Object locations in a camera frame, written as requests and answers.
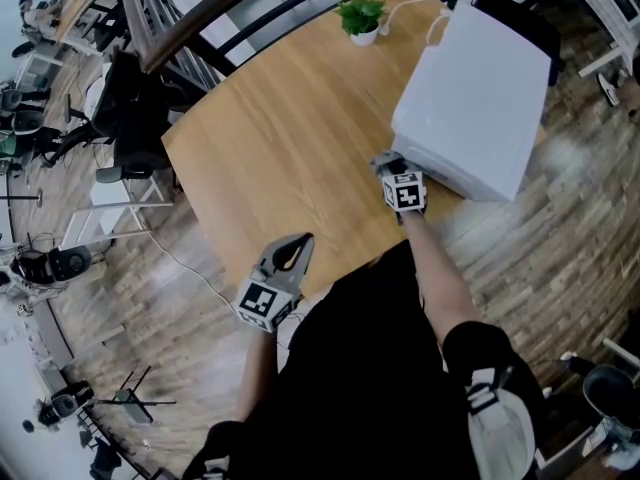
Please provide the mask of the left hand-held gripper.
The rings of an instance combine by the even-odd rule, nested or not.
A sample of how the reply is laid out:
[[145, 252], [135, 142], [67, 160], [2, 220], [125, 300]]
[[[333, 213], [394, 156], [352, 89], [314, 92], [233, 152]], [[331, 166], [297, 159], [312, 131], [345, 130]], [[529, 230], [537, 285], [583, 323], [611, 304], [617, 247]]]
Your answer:
[[273, 333], [303, 295], [301, 283], [314, 251], [314, 235], [298, 233], [270, 242], [259, 266], [241, 283], [235, 313], [245, 323]]

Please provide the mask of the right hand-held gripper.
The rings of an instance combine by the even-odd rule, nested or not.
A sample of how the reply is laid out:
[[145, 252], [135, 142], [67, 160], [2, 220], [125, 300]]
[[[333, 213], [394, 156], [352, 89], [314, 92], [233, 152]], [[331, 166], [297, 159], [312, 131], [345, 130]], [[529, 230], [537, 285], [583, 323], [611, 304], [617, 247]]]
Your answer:
[[386, 204], [395, 212], [423, 212], [426, 209], [426, 186], [416, 164], [400, 160], [398, 174], [393, 174], [388, 164], [376, 167], [375, 173], [382, 180]]

